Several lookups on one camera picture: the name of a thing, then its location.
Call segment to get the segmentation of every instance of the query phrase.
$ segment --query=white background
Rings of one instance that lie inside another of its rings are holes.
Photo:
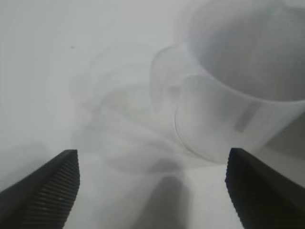
[[[77,148],[81,187],[65,228],[238,229],[225,166],[166,134],[149,66],[202,1],[0,1],[0,190]],[[258,157],[305,186],[305,117]]]

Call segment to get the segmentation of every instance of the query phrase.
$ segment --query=transparent plastic cup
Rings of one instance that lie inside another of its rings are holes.
[[[305,1],[213,0],[181,44],[152,62],[152,104],[175,85],[175,130],[186,148],[225,163],[255,152],[305,110]]]

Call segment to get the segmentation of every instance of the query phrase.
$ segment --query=white surface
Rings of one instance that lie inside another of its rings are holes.
[[[0,189],[78,148],[67,229],[241,228],[225,166],[187,155],[149,103],[150,61],[197,4],[2,0]]]

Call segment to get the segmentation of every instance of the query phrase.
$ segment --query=white table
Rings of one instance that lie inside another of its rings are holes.
[[[200,4],[2,0],[0,190],[77,148],[81,187],[67,229],[242,228],[225,166],[188,155],[150,107],[151,59]],[[303,185],[304,120],[258,153]]]

